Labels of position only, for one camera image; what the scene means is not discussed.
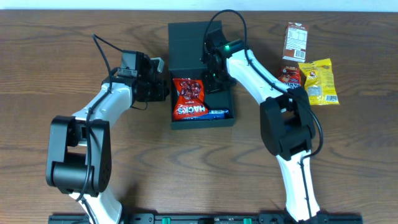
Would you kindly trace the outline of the Hello Panda biscuit box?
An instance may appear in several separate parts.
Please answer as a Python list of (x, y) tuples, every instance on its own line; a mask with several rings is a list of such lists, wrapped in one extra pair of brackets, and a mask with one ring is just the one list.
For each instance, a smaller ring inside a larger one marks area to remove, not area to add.
[(298, 67), (283, 66), (279, 70), (278, 80), (291, 88), (302, 86), (300, 70)]

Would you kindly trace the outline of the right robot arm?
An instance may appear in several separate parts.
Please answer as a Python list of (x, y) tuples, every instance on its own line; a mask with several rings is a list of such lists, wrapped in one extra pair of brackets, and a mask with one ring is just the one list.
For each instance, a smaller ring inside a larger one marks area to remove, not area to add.
[(259, 104), (261, 138), (280, 165), (286, 211), (295, 222), (309, 222), (320, 210), (310, 174), (312, 139), (320, 124), (304, 89), (276, 79), (245, 41), (229, 42), (221, 29), (205, 32), (201, 61), (208, 67), (202, 75), (208, 94), (240, 83)]

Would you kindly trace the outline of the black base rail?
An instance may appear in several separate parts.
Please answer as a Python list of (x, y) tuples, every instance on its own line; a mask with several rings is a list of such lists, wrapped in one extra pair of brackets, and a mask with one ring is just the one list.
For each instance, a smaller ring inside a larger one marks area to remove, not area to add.
[[(125, 215), (123, 224), (288, 224), (296, 221), (281, 213), (262, 213), (259, 215), (154, 215), (136, 213)], [(332, 215), (319, 213), (308, 223), (315, 224), (363, 224), (359, 215)]]

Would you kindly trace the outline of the yellow snack bag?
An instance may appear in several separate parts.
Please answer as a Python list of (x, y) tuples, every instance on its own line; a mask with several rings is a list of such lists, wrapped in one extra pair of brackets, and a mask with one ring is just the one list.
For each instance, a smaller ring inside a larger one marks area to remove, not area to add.
[(330, 58), (310, 63), (299, 63), (306, 78), (304, 89), (311, 105), (338, 105), (332, 62)]

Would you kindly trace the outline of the brown drink carton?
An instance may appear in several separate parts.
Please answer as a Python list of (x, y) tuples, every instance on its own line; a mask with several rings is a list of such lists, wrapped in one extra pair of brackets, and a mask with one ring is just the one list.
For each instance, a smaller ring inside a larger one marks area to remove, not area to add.
[(285, 30), (283, 60), (304, 63), (307, 56), (309, 26), (298, 22), (288, 22)]

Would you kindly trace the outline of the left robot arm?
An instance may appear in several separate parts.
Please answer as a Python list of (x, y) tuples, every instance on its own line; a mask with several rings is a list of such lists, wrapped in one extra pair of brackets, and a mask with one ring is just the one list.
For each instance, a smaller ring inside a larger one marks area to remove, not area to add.
[(169, 94), (164, 61), (124, 50), (99, 93), (71, 116), (50, 125), (45, 179), (76, 200), (83, 215), (51, 215), (49, 223), (122, 223), (123, 206), (109, 187), (112, 171), (110, 130), (135, 102), (164, 101)]

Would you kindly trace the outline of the blue cookie packet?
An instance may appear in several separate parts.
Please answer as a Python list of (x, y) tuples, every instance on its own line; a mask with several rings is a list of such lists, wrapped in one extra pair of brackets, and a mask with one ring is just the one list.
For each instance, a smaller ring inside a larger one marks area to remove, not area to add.
[(200, 116), (192, 116), (183, 118), (183, 120), (215, 120), (226, 119), (229, 115), (229, 110), (209, 110), (207, 114)]

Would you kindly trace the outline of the red Hacks candy bag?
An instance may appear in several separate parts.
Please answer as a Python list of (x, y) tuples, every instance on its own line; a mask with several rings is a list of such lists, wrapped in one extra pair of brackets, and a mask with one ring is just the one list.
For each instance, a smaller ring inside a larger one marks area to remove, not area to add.
[(175, 121), (208, 114), (205, 89), (201, 80), (174, 78), (173, 82), (178, 95), (172, 114)]

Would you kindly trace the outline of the black gift box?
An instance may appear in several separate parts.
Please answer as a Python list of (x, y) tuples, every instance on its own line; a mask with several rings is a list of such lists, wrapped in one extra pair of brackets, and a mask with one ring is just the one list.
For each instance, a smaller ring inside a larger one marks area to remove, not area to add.
[[(169, 33), (169, 74), (173, 78), (200, 80), (207, 71), (201, 62), (203, 35), (208, 25), (201, 22), (176, 22), (168, 24)], [(225, 119), (171, 121), (171, 128), (199, 129), (233, 126), (235, 123), (232, 90), (205, 94), (205, 104), (211, 110), (228, 110)]]

